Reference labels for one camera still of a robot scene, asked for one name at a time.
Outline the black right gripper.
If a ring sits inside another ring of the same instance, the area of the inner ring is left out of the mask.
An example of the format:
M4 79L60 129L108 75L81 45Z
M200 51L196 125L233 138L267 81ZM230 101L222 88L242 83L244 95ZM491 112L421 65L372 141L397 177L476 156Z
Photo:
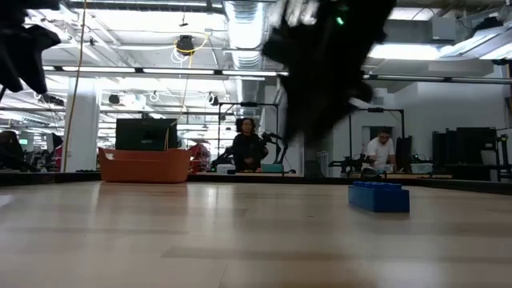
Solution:
M287 69L286 140L300 134L320 140L352 113L350 100L369 102L373 89L362 66L374 44L384 40L382 23L281 26L272 31L262 54Z

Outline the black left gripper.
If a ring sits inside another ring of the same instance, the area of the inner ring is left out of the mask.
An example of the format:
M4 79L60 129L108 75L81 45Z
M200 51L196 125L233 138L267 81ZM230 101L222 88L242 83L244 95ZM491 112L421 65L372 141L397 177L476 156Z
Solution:
M39 25L2 27L1 85L19 92L23 90L23 81L37 94L45 94L42 52L60 43L55 32Z

